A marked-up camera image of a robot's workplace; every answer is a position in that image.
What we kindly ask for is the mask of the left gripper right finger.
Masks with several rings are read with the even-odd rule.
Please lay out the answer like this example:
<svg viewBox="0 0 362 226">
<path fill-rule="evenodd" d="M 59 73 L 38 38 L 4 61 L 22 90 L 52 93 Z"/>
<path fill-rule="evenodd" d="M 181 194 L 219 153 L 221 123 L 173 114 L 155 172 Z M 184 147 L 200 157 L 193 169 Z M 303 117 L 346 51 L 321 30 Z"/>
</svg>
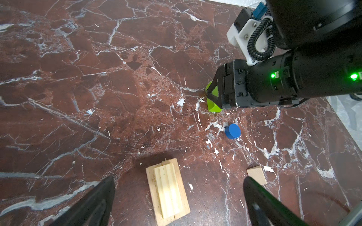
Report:
<svg viewBox="0 0 362 226">
<path fill-rule="evenodd" d="M 253 226 L 306 226 L 307 224 L 284 206 L 253 178 L 246 177 L 243 191 Z"/>
</svg>

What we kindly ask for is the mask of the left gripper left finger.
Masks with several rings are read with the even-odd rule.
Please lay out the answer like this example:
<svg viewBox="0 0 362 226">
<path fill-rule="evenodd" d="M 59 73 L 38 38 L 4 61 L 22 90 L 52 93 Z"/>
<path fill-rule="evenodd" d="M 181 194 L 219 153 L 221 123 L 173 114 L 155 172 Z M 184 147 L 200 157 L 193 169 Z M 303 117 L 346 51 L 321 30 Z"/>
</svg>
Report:
<svg viewBox="0 0 362 226">
<path fill-rule="evenodd" d="M 52 226 L 107 226 L 115 196 L 113 176 L 104 178 Z"/>
</svg>

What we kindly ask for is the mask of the green block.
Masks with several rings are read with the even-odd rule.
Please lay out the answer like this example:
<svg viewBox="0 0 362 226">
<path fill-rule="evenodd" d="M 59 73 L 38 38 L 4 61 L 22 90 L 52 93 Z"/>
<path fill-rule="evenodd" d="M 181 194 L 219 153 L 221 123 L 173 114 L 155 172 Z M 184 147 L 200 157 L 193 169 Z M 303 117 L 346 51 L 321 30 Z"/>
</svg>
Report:
<svg viewBox="0 0 362 226">
<path fill-rule="evenodd" d="M 212 91 L 212 95 L 218 97 L 219 96 L 219 92 L 218 92 L 218 87 L 215 87 L 214 90 Z M 222 111 L 222 109 L 216 104 L 214 103 L 212 100 L 210 100 L 209 98 L 206 98 L 207 101 L 207 108 L 208 111 L 211 113 L 219 113 Z"/>
</svg>

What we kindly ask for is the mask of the blue cylinder block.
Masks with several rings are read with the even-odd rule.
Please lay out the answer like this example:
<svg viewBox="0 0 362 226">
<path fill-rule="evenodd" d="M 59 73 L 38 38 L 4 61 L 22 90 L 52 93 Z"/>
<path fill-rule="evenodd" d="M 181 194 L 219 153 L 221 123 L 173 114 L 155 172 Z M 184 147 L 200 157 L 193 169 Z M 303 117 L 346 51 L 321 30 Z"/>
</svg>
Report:
<svg viewBox="0 0 362 226">
<path fill-rule="evenodd" d="M 237 139 L 241 135 L 240 127 L 234 123 L 226 126 L 224 132 L 229 139 Z"/>
</svg>

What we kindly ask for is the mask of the small wood cube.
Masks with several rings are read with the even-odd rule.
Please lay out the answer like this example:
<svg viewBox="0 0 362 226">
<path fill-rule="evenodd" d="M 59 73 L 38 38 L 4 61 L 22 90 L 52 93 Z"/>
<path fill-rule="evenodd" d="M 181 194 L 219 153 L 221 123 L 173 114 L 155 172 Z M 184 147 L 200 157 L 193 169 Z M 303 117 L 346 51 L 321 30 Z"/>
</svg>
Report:
<svg viewBox="0 0 362 226">
<path fill-rule="evenodd" d="M 249 177 L 254 179 L 260 185 L 266 185 L 267 180 L 264 175 L 263 167 L 262 166 L 255 166 L 252 168 L 247 169 L 247 174 Z"/>
</svg>

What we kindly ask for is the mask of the grooved wood block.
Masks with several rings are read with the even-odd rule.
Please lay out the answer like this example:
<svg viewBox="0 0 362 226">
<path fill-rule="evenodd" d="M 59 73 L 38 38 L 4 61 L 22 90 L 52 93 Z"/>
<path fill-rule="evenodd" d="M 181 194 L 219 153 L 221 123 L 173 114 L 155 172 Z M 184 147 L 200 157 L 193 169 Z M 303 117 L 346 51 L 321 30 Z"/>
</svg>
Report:
<svg viewBox="0 0 362 226">
<path fill-rule="evenodd" d="M 162 217 L 169 218 L 182 212 L 183 204 L 174 165 L 162 165 L 154 171 Z"/>
</svg>

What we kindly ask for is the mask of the wood block with writing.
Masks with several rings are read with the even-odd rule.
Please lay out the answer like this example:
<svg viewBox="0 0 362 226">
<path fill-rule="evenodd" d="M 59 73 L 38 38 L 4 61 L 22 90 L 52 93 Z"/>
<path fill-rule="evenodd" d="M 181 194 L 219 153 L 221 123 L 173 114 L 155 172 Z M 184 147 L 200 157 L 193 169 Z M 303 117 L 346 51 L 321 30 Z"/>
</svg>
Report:
<svg viewBox="0 0 362 226">
<path fill-rule="evenodd" d="M 151 195 L 156 223 L 158 226 L 163 226 L 164 220 L 162 217 L 160 200 L 159 200 L 159 195 L 158 195 L 158 190 L 157 190 L 157 185 L 156 185 L 156 177 L 155 177 L 155 168 L 160 167 L 160 166 L 162 166 L 161 163 L 149 166 L 148 168 L 146 168 L 146 174 L 147 174 L 147 179 L 148 179 L 148 185 L 150 188 L 150 195 Z"/>
</svg>

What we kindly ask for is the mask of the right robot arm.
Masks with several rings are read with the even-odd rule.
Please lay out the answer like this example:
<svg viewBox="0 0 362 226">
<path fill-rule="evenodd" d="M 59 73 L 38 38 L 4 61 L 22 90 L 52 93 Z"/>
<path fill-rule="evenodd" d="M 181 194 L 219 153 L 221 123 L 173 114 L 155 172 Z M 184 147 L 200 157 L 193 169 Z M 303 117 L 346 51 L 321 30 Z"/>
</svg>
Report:
<svg viewBox="0 0 362 226">
<path fill-rule="evenodd" d="M 210 112 L 362 99 L 361 1 L 263 1 L 242 9 L 227 38 L 245 58 L 218 67 L 206 87 Z"/>
</svg>

